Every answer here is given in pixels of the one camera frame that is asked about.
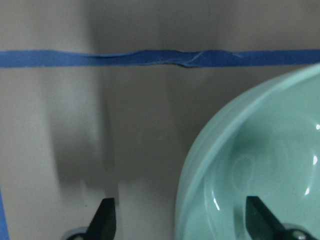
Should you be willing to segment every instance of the white light spot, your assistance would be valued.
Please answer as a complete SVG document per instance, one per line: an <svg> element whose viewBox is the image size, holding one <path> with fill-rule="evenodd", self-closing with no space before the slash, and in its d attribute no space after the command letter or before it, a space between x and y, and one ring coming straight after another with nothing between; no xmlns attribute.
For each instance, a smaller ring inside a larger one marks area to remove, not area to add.
<svg viewBox="0 0 320 240"><path fill-rule="evenodd" d="M310 188L308 187L308 188L305 190L304 195L308 195L309 193L310 193Z"/></svg>
<svg viewBox="0 0 320 240"><path fill-rule="evenodd" d="M313 165L316 165L317 162L318 162L317 156L313 156Z"/></svg>
<svg viewBox="0 0 320 240"><path fill-rule="evenodd" d="M220 207L219 207L219 205L218 205L218 203L217 203L216 198L213 199L213 202L214 202L214 204L215 204L216 209L218 209L218 211L220 211Z"/></svg>

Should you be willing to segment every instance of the bowl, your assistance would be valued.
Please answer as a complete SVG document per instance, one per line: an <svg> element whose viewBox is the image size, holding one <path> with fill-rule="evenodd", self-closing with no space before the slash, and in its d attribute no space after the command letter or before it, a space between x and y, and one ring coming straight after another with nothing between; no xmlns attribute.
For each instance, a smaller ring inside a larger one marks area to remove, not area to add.
<svg viewBox="0 0 320 240"><path fill-rule="evenodd" d="M221 109L179 180L176 240L250 240L247 196L320 238L320 65L287 73Z"/></svg>

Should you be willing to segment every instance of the blue tape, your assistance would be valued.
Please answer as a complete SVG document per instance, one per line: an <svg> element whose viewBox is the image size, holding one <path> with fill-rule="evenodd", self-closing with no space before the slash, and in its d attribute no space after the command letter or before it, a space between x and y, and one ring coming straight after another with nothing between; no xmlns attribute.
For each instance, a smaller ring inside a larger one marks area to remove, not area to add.
<svg viewBox="0 0 320 240"><path fill-rule="evenodd" d="M240 51L142 50L116 54L85 54L55 50L0 51L0 68L145 66L172 64L186 68L249 67L320 63L320 49Z"/></svg>
<svg viewBox="0 0 320 240"><path fill-rule="evenodd" d="M0 240L9 240L9 232L7 228L5 209L2 202L1 191L0 191Z"/></svg>

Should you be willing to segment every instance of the metal screw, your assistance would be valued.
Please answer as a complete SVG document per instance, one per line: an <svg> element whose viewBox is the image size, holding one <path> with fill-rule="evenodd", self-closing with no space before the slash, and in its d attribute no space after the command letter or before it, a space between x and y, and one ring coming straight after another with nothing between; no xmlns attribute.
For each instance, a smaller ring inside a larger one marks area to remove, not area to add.
<svg viewBox="0 0 320 240"><path fill-rule="evenodd" d="M302 231L299 231L299 230L293 231L292 236L298 240L306 240L307 239L307 236Z"/></svg>

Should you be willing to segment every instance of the wrinkled blue tape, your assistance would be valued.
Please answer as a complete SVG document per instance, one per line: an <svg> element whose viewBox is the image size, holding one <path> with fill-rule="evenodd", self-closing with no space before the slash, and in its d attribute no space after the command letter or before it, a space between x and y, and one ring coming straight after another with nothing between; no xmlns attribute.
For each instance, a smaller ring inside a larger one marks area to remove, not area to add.
<svg viewBox="0 0 320 240"><path fill-rule="evenodd" d="M172 64L186 68L302 65L320 62L320 49L240 51L142 50L85 54L55 50L0 51L0 68L145 66Z"/></svg>
<svg viewBox="0 0 320 240"><path fill-rule="evenodd" d="M6 223L5 209L0 191L0 240L9 240L9 233Z"/></svg>

